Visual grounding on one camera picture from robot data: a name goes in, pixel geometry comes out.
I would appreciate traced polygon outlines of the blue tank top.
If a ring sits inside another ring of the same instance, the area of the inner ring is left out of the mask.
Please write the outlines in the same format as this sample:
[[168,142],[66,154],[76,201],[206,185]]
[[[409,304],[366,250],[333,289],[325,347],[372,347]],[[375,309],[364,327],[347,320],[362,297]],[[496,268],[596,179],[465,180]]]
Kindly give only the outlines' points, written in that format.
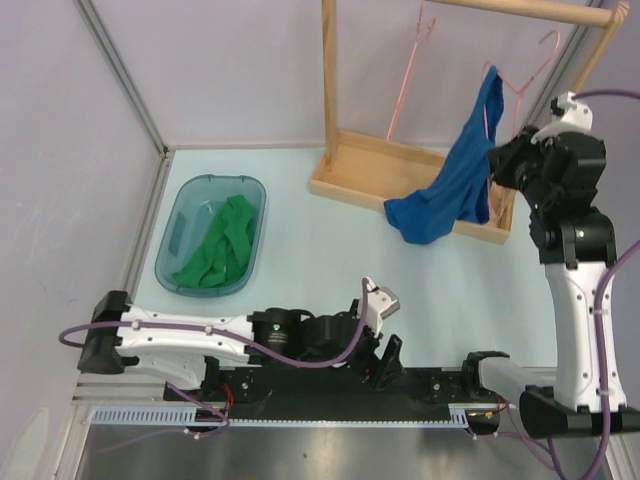
[[384,202],[388,223],[410,244],[429,245],[450,234],[456,221],[489,221],[488,153],[504,112],[503,80],[489,68],[461,133],[432,184]]

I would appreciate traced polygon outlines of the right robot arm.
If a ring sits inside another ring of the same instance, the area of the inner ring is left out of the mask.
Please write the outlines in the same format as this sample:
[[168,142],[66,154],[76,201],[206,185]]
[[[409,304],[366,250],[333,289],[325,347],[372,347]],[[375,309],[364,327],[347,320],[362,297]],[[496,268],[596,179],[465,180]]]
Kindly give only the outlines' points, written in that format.
[[488,154],[493,180],[519,191],[530,207],[530,236],[550,287],[556,329],[555,380],[518,366],[503,352],[473,352],[461,388],[473,401],[491,394],[516,404],[535,439],[636,433],[617,375],[611,290],[600,284],[617,263],[614,226],[592,202],[606,166],[603,141],[562,132],[536,139],[524,127]]

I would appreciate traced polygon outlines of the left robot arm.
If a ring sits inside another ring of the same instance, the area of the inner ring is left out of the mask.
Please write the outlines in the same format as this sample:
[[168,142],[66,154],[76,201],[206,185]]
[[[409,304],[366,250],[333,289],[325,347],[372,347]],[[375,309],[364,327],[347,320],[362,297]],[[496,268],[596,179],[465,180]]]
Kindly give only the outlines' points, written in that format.
[[136,306],[127,292],[112,290],[93,311],[78,369],[119,375],[132,368],[202,400],[221,387],[209,362],[308,370],[352,364],[369,372],[383,323],[399,308],[391,290],[373,287],[333,315],[271,307],[237,316],[180,316]]

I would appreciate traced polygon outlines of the pink wire hanger with blue top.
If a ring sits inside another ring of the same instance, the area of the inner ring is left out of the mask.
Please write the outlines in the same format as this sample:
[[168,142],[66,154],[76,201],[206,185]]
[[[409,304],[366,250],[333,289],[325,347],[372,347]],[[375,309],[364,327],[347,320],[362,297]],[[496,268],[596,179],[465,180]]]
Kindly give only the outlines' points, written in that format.
[[[543,57],[543,61],[540,62],[534,71],[528,76],[527,80],[520,87],[516,86],[513,82],[511,82],[504,74],[497,69],[498,76],[502,79],[503,85],[510,90],[516,96],[516,106],[513,113],[513,121],[511,126],[511,134],[515,135],[519,132],[520,128],[520,115],[522,110],[522,105],[524,99],[532,86],[532,84],[536,81],[536,79],[543,73],[545,68],[551,63],[551,61],[556,56],[560,41],[561,41],[561,33],[557,30],[550,30],[546,33],[539,41],[538,44],[542,45],[544,43],[553,40],[553,47],[548,54]],[[494,186],[493,180],[491,177],[487,180],[488,187],[488,206],[489,206],[489,222],[491,224],[498,224],[502,218],[502,215],[506,212],[507,206],[509,202],[514,198],[515,193],[512,190],[508,190],[504,188],[500,196],[497,200],[492,200],[491,191]]]

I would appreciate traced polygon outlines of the green tank top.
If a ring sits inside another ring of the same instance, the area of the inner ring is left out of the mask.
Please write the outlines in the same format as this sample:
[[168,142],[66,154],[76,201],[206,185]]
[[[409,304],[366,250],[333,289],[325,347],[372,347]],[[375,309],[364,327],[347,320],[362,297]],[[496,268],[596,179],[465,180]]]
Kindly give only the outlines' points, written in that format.
[[209,225],[204,240],[181,270],[172,274],[178,287],[212,289],[237,283],[251,257],[256,209],[243,195],[228,197]]

